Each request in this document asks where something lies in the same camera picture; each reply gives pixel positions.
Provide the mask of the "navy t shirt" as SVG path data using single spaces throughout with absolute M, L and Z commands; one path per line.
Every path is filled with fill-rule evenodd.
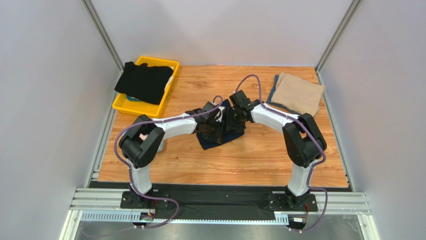
M 240 137 L 242 137 L 245 132 L 244 131 L 233 131 L 227 130 L 226 121 L 228 120 L 228 114 L 223 113 L 222 117 L 222 126 L 221 126 L 221 140 L 219 142 L 215 142 L 212 140 L 208 140 L 207 137 L 202 133 L 197 133 L 196 137 L 204 150 L 208 150 L 211 148 L 215 148 L 221 146 L 223 144 L 227 144 L 231 141 L 234 141 Z

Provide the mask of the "light blue headphones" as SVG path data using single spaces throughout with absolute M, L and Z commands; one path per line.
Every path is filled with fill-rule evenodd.
M 147 134 L 140 133 L 139 138 L 142 140 L 140 148 L 143 153 L 161 152 L 164 148 L 162 136 L 156 131 Z

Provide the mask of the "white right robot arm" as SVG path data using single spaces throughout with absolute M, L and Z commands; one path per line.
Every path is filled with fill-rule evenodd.
M 327 143 L 313 116 L 287 113 L 266 103 L 249 103 L 228 110 L 229 128 L 244 129 L 246 122 L 261 124 L 283 134 L 287 155 L 293 162 L 291 177 L 286 186 L 294 199 L 307 196 L 311 191 L 314 168 L 327 159 Z

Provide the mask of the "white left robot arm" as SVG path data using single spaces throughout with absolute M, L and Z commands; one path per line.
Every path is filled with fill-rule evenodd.
M 188 111 L 168 118 L 150 119 L 139 116 L 118 140 L 114 151 L 122 151 L 122 161 L 127 165 L 130 188 L 142 198 L 154 200 L 146 194 L 152 189 L 150 164 L 163 147 L 164 140 L 180 135 L 201 133 L 215 135 L 222 133 L 224 108 L 196 113 Z

